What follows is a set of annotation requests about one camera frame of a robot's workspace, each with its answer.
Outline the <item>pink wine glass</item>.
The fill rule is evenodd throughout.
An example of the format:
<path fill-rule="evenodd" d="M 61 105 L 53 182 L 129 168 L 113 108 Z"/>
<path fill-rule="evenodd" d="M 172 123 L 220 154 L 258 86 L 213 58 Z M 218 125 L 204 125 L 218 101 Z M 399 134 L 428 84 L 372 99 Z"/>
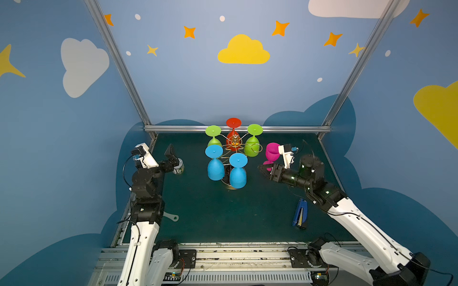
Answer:
<path fill-rule="evenodd" d="M 275 163 L 276 160 L 279 159 L 280 157 L 279 147 L 280 145 L 278 143 L 269 143 L 266 146 L 266 149 L 265 149 L 266 161 L 264 162 L 264 165 L 273 164 Z"/>

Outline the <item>blue wine glass front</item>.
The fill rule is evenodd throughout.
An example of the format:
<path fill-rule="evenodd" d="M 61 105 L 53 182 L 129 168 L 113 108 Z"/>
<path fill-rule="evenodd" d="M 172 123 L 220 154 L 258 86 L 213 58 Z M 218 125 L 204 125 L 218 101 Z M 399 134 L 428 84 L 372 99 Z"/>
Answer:
<path fill-rule="evenodd" d="M 234 153 L 229 159 L 232 170 L 230 172 L 230 185 L 235 189 L 243 188 L 247 183 L 247 174 L 244 167 L 248 164 L 248 158 L 241 153 Z"/>

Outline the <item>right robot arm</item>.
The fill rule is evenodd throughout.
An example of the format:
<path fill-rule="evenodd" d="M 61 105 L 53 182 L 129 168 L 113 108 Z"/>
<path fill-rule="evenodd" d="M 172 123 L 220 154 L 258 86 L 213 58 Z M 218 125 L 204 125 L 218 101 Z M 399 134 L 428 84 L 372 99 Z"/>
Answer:
<path fill-rule="evenodd" d="M 342 225 L 369 253 L 362 256 L 338 247 L 324 238 L 308 246 L 310 265 L 326 263 L 366 281 L 371 286 L 422 286 L 431 261 L 421 252 L 412 253 L 374 224 L 336 185 L 324 178 L 325 165 L 307 154 L 299 169 L 281 164 L 262 164 L 269 180 L 304 190 L 306 197 Z"/>

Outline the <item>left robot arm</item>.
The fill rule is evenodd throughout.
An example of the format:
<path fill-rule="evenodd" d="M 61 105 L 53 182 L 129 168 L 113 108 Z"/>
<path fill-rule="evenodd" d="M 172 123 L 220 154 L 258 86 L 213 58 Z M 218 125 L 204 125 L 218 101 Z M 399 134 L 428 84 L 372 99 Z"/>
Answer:
<path fill-rule="evenodd" d="M 157 162 L 145 143 L 131 151 L 137 171 L 132 175 L 131 192 L 135 200 L 128 222 L 132 223 L 130 245 L 119 286 L 160 286 L 167 270 L 179 261 L 174 240 L 155 244 L 162 224 L 165 202 L 165 174 L 180 166 L 174 147 L 169 144 L 166 160 Z"/>

